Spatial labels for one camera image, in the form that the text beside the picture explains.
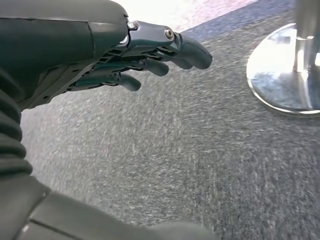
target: round metal base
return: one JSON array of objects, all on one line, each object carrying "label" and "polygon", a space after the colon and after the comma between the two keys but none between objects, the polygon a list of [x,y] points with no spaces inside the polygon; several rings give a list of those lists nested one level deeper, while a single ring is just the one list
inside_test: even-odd
[{"label": "round metal base", "polygon": [[[320,115],[320,72],[293,71],[296,25],[288,24],[263,40],[249,58],[247,78],[261,102],[278,112],[298,116]],[[317,53],[315,65],[320,66]]]}]

